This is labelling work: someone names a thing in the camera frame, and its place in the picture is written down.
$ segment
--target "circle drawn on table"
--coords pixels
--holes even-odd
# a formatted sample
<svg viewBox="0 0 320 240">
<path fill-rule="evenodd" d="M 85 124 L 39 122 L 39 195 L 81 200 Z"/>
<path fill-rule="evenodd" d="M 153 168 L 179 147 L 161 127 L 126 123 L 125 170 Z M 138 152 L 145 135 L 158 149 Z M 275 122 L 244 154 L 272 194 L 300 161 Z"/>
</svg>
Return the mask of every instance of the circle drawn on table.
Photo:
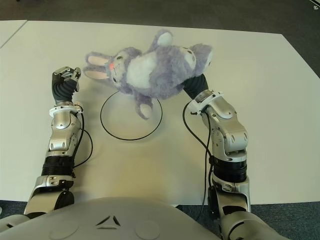
<svg viewBox="0 0 320 240">
<path fill-rule="evenodd" d="M 160 125 L 163 110 L 159 100 L 152 99 L 149 119 L 142 119 L 136 112 L 133 95 L 115 92 L 102 105 L 100 121 L 104 130 L 116 139 L 135 141 L 151 135 Z"/>
</svg>

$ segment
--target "robotic hand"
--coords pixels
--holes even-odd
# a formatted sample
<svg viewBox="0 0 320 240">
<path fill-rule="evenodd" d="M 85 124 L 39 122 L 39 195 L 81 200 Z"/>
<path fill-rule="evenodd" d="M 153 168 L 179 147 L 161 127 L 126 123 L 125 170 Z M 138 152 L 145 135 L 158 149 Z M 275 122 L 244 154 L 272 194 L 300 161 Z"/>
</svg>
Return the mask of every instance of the robotic hand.
<svg viewBox="0 0 320 240">
<path fill-rule="evenodd" d="M 72 95 L 78 89 L 80 76 L 79 68 L 70 67 L 52 74 L 56 104 L 50 110 L 52 135 L 42 174 L 36 180 L 24 215 L 0 220 L 0 239 L 218 240 L 180 210 L 159 202 L 106 197 L 73 204 L 70 188 L 82 137 L 78 139 L 78 133 L 84 126 L 82 107 L 73 104 Z M 191 113 L 201 115 L 210 130 L 212 185 L 208 189 L 208 204 L 213 215 L 220 218 L 222 238 L 286 240 L 250 212 L 248 133 L 238 122 L 237 112 L 221 92 L 208 90 L 204 75 L 185 81 L 184 90 L 192 98 L 188 105 Z"/>
</svg>

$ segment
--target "bunny foot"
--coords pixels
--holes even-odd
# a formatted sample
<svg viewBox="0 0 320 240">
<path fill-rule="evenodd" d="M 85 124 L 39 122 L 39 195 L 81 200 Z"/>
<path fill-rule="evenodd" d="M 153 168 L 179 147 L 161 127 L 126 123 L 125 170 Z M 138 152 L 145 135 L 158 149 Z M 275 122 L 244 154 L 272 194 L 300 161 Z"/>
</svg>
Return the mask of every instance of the bunny foot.
<svg viewBox="0 0 320 240">
<path fill-rule="evenodd" d="M 153 103 L 152 98 L 149 96 L 144 96 L 142 94 L 135 94 L 135 111 L 136 113 L 143 118 L 144 120 L 148 120 L 151 117 Z"/>
<path fill-rule="evenodd" d="M 141 104 L 140 105 L 140 111 L 141 114 L 139 114 L 143 119 L 147 120 L 151 117 L 152 114 L 152 108 L 151 106 L 147 104 Z"/>
</svg>

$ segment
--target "stuffed bunny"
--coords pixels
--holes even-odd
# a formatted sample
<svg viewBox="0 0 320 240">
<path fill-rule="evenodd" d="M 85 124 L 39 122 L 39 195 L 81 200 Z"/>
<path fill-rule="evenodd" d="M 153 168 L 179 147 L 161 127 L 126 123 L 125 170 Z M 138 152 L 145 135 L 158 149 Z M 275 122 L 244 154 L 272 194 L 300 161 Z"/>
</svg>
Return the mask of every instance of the stuffed bunny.
<svg viewBox="0 0 320 240">
<path fill-rule="evenodd" d="M 124 48 L 115 56 L 91 52 L 83 72 L 89 78 L 112 83 L 124 94 L 132 94 L 136 112 L 147 120 L 152 113 L 152 98 L 177 95 L 185 80 L 201 75 L 211 63 L 211 46 L 174 46 L 172 39 L 170 31 L 160 30 L 143 54 L 134 47 Z"/>
</svg>

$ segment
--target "black circle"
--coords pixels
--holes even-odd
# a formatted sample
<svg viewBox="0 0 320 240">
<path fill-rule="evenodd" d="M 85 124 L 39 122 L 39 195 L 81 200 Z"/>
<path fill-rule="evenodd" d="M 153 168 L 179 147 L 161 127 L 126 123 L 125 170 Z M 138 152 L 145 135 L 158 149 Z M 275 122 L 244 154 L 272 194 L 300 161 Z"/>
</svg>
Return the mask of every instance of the black circle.
<svg viewBox="0 0 320 240">
<path fill-rule="evenodd" d="M 114 94 L 112 94 L 110 97 L 108 97 L 105 102 L 103 103 L 102 107 L 101 107 L 101 110 L 100 110 L 100 122 L 101 122 L 101 125 L 103 127 L 103 129 L 109 134 L 111 135 L 112 137 L 116 138 L 116 139 L 119 139 L 119 140 L 124 140 L 124 141 L 136 141 L 136 140 L 140 140 L 140 139 L 144 139 L 146 137 L 148 137 L 149 135 L 151 135 L 155 130 L 157 130 L 157 128 L 159 127 L 160 123 L 162 122 L 162 116 L 163 116 L 163 110 L 162 110 L 162 105 L 160 103 L 160 101 L 157 99 L 158 103 L 160 104 L 160 108 L 161 108 L 161 118 L 160 118 L 160 121 L 158 123 L 158 125 L 155 127 L 155 129 L 150 132 L 149 134 L 145 135 L 145 136 L 142 136 L 142 137 L 139 137 L 139 138 L 133 138 L 133 139 L 126 139 L 126 138 L 122 138 L 122 137 L 118 137 L 116 135 L 113 135 L 111 132 L 109 132 L 106 127 L 104 126 L 104 123 L 102 122 L 102 109 L 104 109 L 104 106 L 105 104 L 107 103 L 107 101 L 113 96 L 115 95 L 116 93 L 118 93 L 118 91 L 116 91 Z"/>
</svg>

